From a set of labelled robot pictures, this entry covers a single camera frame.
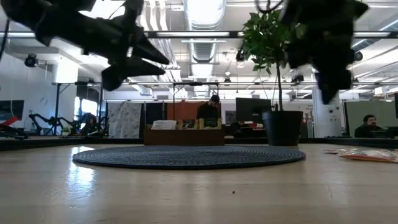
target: round rug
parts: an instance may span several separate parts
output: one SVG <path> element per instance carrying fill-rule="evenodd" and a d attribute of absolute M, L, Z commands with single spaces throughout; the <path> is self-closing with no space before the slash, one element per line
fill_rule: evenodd
<path fill-rule="evenodd" d="M 135 169 L 231 169 L 295 162 L 305 153 L 270 146 L 136 146 L 79 152 L 73 161 Z"/>

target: table surface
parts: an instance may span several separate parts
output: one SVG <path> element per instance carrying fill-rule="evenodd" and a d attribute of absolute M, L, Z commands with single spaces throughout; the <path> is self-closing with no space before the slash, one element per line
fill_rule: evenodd
<path fill-rule="evenodd" d="M 0 152 L 0 223 L 396 223 L 398 164 L 322 154 L 250 169 L 161 171 L 81 166 L 114 145 Z"/>

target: wooden box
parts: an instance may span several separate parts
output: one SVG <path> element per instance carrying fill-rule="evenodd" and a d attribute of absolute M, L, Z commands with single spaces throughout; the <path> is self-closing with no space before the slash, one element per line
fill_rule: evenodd
<path fill-rule="evenodd" d="M 151 130 L 144 132 L 146 146 L 224 146 L 224 130 Z"/>

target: ceiling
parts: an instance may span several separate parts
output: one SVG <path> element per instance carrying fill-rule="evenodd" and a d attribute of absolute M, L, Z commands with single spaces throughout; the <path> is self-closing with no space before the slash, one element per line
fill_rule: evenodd
<path fill-rule="evenodd" d="M 371 8 L 365 15 L 356 22 L 357 31 L 395 31 L 394 26 L 391 25 L 398 20 L 398 0 L 368 0 L 367 2 Z M 111 14 L 120 5 L 121 1 L 113 1 L 112 6 L 106 9 L 102 8 L 100 12 L 104 16 Z M 147 3 L 146 7 L 146 22 L 150 24 L 150 6 Z M 250 12 L 256 12 L 253 0 L 226 0 L 226 11 L 223 18 L 223 23 L 220 30 L 241 30 L 243 24 L 249 19 Z M 167 0 L 166 1 L 166 24 L 169 30 L 189 30 L 187 27 L 187 19 L 183 11 L 183 1 L 181 0 Z M 159 25 L 159 12 L 157 12 L 157 20 Z M 4 30 L 5 16 L 0 14 L 0 26 Z M 12 32 L 29 31 L 19 24 L 11 25 Z M 181 68 L 180 78 L 183 81 L 194 80 L 196 77 L 192 74 L 190 59 L 189 44 L 183 43 L 183 39 L 171 39 L 170 43 L 174 52 L 174 57 L 177 65 Z M 211 76 L 207 78 L 208 82 L 223 82 L 226 78 L 226 72 L 230 73 L 232 82 L 264 82 L 264 86 L 224 86 L 225 89 L 235 90 L 245 88 L 270 88 L 273 89 L 275 85 L 275 69 L 272 70 L 272 75 L 265 73 L 253 72 L 253 63 L 248 61 L 243 65 L 237 65 L 235 58 L 236 51 L 241 45 L 239 39 L 220 39 L 222 43 L 217 44 L 215 60 L 213 63 L 213 70 Z M 16 52 L 15 47 L 25 47 L 25 51 Z M 25 57 L 24 52 L 34 47 L 44 47 L 42 44 L 34 39 L 11 39 L 10 47 L 7 51 L 9 54 L 14 54 L 16 57 Z M 94 60 L 92 57 L 82 56 L 81 50 L 75 46 L 67 44 L 61 40 L 52 42 L 52 47 L 59 49 L 57 54 L 43 54 L 39 55 L 39 59 L 47 61 L 47 63 L 57 63 L 60 57 L 70 58 L 80 66 L 80 77 L 91 77 L 100 80 L 100 72 L 106 68 L 105 60 Z M 376 43 L 366 45 L 361 49 L 364 58 L 362 61 L 350 66 L 354 76 L 360 82 L 397 82 L 398 80 L 398 40 L 380 40 Z M 283 78 L 289 82 L 295 71 L 289 72 L 290 68 L 282 71 Z M 310 67 L 303 68 L 305 74 L 305 82 L 313 82 L 311 79 Z M 360 93 L 366 96 L 374 95 L 374 89 L 377 85 L 357 86 L 351 92 Z M 284 88 L 299 90 L 295 86 L 284 86 Z"/>

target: black plant pot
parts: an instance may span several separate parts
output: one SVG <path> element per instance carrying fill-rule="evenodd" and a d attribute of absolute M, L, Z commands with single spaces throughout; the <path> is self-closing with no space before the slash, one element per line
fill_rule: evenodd
<path fill-rule="evenodd" d="M 303 111 L 271 111 L 262 114 L 270 146 L 297 146 Z"/>

